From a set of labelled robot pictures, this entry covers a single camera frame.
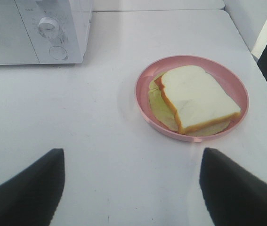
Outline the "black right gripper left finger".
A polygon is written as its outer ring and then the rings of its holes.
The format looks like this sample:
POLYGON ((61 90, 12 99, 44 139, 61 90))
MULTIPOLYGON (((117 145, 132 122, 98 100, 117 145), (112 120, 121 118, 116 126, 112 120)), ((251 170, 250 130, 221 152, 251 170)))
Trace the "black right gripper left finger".
POLYGON ((62 148, 47 152, 0 185, 0 226, 48 226, 65 186, 62 148))

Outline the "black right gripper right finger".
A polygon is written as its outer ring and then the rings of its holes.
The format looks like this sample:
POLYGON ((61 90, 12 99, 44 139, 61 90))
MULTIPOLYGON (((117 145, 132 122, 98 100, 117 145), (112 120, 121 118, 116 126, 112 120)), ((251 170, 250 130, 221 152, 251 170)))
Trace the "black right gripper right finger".
POLYGON ((221 151, 205 148, 199 184, 216 226, 267 226, 267 183, 221 151))

